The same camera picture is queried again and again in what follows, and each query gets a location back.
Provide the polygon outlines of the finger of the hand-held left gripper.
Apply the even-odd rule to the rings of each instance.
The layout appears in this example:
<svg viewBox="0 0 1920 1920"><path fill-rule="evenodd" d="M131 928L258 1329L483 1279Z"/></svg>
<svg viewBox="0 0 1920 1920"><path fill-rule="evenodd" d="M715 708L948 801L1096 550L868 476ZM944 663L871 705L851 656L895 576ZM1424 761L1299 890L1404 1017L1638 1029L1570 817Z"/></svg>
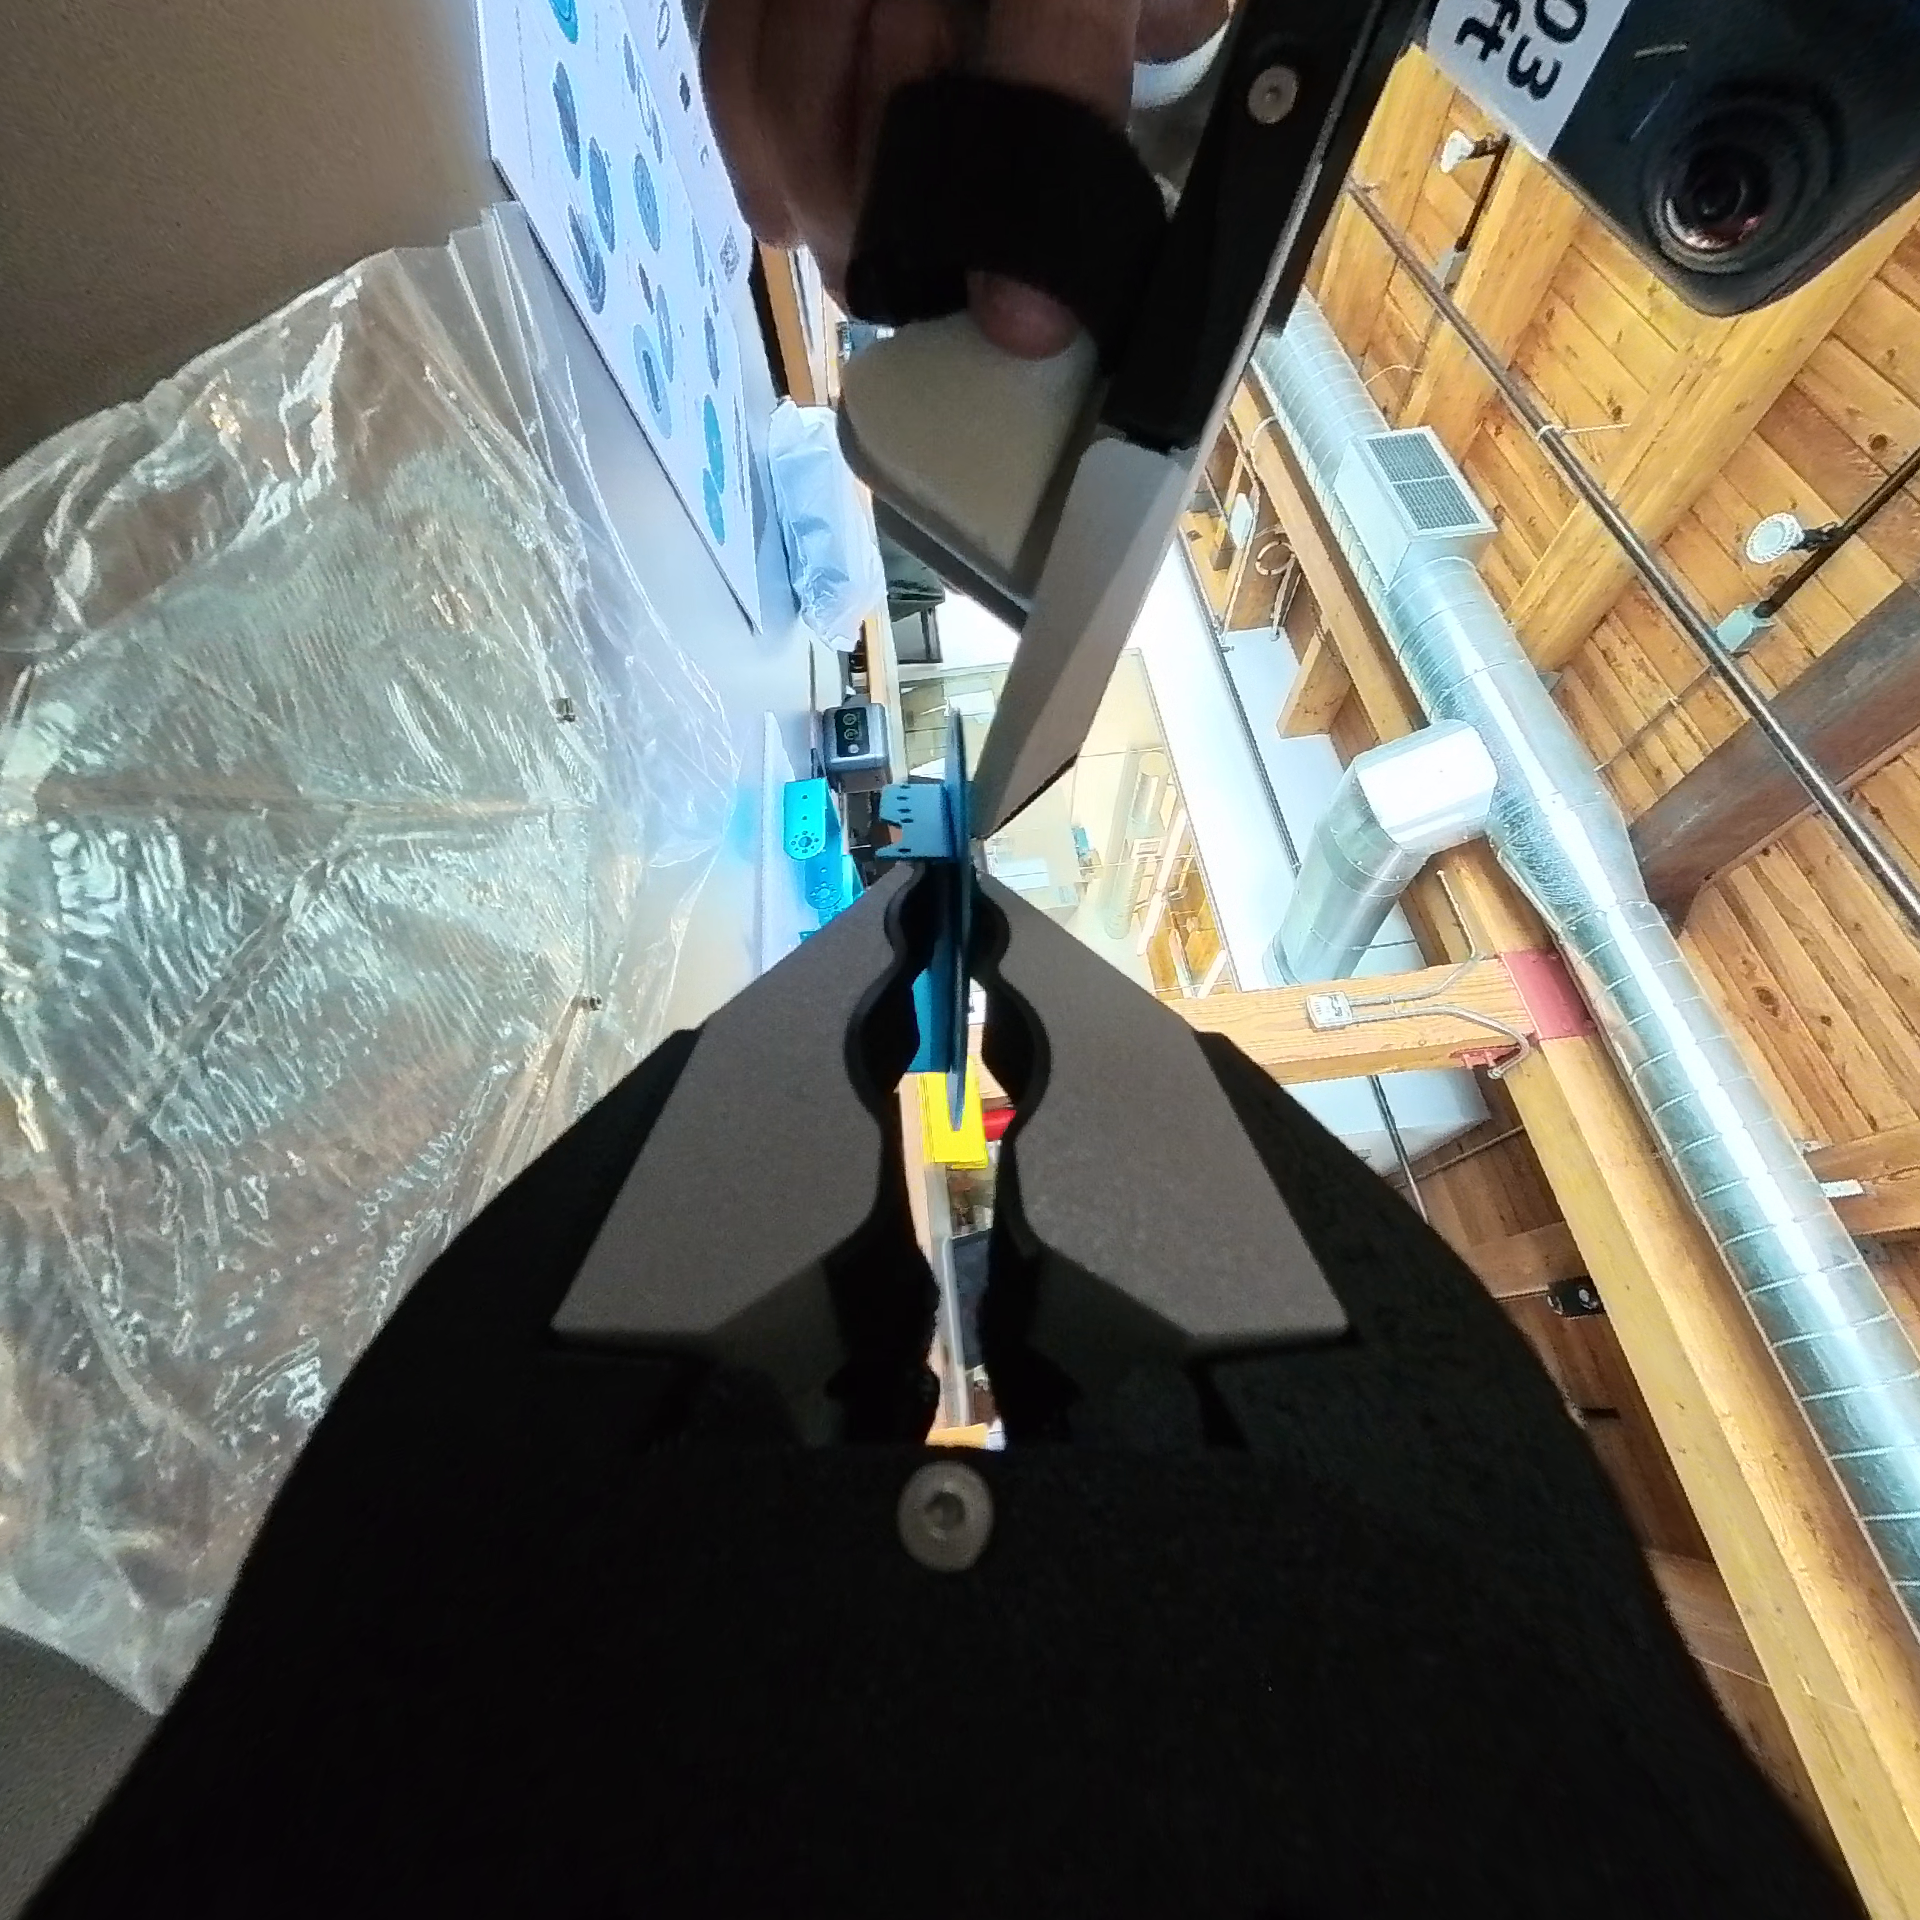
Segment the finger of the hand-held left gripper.
<svg viewBox="0 0 1920 1920"><path fill-rule="evenodd" d="M1080 756L1177 529L1195 448L1098 439L1083 453L971 782L999 832Z"/></svg>

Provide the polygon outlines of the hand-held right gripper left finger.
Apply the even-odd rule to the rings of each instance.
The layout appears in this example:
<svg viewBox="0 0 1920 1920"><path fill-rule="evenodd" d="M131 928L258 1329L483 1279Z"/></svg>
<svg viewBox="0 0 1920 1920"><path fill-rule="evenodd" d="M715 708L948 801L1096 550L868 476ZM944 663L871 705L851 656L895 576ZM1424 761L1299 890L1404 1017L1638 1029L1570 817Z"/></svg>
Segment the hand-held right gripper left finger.
<svg viewBox="0 0 1920 1920"><path fill-rule="evenodd" d="M900 1082L935 870L890 870L698 1032L553 1318L574 1346L769 1383L812 1445L919 1446L938 1286Z"/></svg>

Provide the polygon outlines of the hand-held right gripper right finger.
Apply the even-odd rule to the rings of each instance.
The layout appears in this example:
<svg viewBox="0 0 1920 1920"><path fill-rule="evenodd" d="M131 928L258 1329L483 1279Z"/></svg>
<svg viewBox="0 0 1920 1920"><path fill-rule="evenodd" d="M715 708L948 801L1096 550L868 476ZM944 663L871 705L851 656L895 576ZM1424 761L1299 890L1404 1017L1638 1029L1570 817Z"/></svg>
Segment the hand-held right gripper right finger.
<svg viewBox="0 0 1920 1920"><path fill-rule="evenodd" d="M978 1306L1008 1446L1065 1445L1139 1383L1346 1340L1195 1029L996 880L969 957L1014 1105Z"/></svg>

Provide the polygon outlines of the blue round plate with bracket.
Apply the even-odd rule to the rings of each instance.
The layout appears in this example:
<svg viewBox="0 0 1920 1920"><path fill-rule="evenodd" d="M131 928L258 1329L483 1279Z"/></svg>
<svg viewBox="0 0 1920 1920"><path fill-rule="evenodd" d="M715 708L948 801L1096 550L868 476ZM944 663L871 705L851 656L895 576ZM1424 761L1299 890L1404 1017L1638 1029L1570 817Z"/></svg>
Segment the blue round plate with bracket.
<svg viewBox="0 0 1920 1920"><path fill-rule="evenodd" d="M881 817L896 830L881 861L907 870L907 882L882 913L892 950L871 1004L875 1064L942 1074L946 1117L959 1132L969 1104L969 1031L994 1018L1007 946L980 861L969 721L961 711L946 716L938 774L887 784Z"/></svg>

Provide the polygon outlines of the person's left hand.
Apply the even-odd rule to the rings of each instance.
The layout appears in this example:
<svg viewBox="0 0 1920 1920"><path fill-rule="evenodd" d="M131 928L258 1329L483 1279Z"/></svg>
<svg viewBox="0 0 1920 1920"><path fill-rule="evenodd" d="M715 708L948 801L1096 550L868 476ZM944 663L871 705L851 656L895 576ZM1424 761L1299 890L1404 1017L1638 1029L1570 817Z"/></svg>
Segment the person's left hand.
<svg viewBox="0 0 1920 1920"><path fill-rule="evenodd" d="M698 30L715 146L755 236L810 252L849 301L857 215L900 87L948 69L1036 87L1120 126L1139 62L1208 41L1214 5L713 1Z"/></svg>

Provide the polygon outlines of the white foam sheet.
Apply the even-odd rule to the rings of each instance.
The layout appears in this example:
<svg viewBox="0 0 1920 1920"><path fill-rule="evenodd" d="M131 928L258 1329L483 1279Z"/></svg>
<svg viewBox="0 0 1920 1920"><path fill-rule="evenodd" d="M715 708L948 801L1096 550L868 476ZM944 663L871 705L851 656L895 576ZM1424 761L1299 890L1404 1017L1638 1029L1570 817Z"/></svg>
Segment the white foam sheet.
<svg viewBox="0 0 1920 1920"><path fill-rule="evenodd" d="M818 911L808 897L808 861L787 852L785 842L785 790L795 782L798 769L787 750L783 716L767 711L761 717L761 772L758 801L758 852L759 852L759 970L769 970L817 930Z"/></svg>

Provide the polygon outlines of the small grey power unit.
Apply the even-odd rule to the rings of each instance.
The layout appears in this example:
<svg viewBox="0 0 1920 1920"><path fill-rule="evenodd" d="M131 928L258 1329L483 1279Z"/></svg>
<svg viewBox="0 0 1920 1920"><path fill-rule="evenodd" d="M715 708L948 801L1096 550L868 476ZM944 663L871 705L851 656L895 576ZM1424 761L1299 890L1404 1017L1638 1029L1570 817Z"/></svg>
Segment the small grey power unit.
<svg viewBox="0 0 1920 1920"><path fill-rule="evenodd" d="M882 703L847 700L817 712L818 774L849 792L874 792L895 780L892 716Z"/></svg>

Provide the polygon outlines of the crumpled white plastic bag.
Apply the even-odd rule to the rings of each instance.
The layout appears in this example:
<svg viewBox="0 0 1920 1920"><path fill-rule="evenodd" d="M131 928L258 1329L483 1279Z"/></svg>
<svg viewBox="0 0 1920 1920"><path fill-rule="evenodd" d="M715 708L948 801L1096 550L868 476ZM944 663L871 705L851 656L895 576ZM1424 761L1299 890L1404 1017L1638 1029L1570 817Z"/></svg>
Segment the crumpled white plastic bag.
<svg viewBox="0 0 1920 1920"><path fill-rule="evenodd" d="M841 449L838 412L780 399L769 464L801 617L849 656L868 617L886 610L887 582L874 508Z"/></svg>

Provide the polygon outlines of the wooden ceiling beam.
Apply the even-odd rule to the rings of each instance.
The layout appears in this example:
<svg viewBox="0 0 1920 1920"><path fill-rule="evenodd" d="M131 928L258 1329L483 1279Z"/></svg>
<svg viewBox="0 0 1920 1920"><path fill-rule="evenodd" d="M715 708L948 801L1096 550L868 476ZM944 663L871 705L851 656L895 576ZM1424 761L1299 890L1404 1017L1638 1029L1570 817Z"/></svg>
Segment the wooden ceiling beam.
<svg viewBox="0 0 1920 1920"><path fill-rule="evenodd" d="M1352 994L1355 1026L1310 1031L1304 1012L1310 992ZM1526 1006L1498 957L1306 986L1162 997L1162 1008L1201 1032L1231 1040L1290 1088L1500 1064L1535 1042Z"/></svg>

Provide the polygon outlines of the white air vent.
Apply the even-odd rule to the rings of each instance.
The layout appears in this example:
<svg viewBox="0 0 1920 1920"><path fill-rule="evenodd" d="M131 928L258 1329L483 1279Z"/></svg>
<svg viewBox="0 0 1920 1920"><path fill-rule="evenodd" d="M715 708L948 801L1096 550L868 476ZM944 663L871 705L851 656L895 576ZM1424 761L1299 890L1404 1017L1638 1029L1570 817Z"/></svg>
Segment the white air vent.
<svg viewBox="0 0 1920 1920"><path fill-rule="evenodd" d="M1498 533L1426 425L1352 440L1332 496L1382 585L1440 559L1476 565Z"/></svg>

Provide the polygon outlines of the instruction booklet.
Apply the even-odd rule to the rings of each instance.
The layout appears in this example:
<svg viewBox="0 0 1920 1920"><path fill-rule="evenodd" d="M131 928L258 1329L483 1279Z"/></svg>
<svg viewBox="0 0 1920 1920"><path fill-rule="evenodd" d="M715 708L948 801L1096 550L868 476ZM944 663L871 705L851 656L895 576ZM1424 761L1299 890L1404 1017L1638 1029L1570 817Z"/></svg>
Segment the instruction booklet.
<svg viewBox="0 0 1920 1920"><path fill-rule="evenodd" d="M750 236L711 148L682 5L479 1L488 144L642 437L761 626Z"/></svg>

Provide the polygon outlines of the clear plastic bag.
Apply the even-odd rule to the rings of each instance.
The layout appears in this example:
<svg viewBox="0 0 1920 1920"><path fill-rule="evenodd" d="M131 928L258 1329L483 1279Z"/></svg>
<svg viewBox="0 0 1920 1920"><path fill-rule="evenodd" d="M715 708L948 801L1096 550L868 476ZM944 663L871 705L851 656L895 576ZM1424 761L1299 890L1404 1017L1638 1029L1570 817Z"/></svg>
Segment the clear plastic bag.
<svg viewBox="0 0 1920 1920"><path fill-rule="evenodd" d="M662 1040L722 841L516 232L4 469L4 1630L144 1711L402 1293Z"/></svg>

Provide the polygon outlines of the red metal bracket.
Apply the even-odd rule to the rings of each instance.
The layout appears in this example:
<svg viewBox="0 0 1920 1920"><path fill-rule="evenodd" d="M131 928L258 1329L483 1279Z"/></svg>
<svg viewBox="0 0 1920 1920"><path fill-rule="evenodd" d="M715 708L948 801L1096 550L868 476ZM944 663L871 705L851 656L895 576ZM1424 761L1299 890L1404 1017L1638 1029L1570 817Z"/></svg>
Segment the red metal bracket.
<svg viewBox="0 0 1920 1920"><path fill-rule="evenodd" d="M1537 1042L1592 1040L1600 1032L1594 1008L1558 949L1510 949L1500 952L1500 961L1514 980Z"/></svg>

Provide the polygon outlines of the silver air duct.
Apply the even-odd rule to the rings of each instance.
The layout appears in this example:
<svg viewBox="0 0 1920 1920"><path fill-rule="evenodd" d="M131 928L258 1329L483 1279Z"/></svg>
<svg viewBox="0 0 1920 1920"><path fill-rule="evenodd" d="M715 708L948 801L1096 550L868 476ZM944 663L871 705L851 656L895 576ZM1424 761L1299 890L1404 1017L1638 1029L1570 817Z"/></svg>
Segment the silver air duct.
<svg viewBox="0 0 1920 1920"><path fill-rule="evenodd" d="M1250 369L1383 640L1434 721L1476 729L1486 834L1558 940L1676 1183L1706 1228L1908 1620L1919 1617L1919 1365L1903 1317L1649 897L1626 817L1474 561L1387 569L1336 498L1385 432L1310 292Z"/></svg>

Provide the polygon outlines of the thick wooden post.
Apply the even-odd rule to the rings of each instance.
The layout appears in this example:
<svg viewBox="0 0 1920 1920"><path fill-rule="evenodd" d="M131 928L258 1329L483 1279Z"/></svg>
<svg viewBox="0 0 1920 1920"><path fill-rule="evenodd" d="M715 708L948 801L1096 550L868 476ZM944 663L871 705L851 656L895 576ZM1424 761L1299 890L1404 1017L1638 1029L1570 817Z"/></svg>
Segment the thick wooden post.
<svg viewBox="0 0 1920 1920"><path fill-rule="evenodd" d="M1483 1082L1415 1161L1431 1221L1502 1281L1579 1254L1602 1313L1510 1303L1579 1405L1720 1703L1870 1916L1919 1916L1916 1633L1712 1236L1582 1022Z"/></svg>

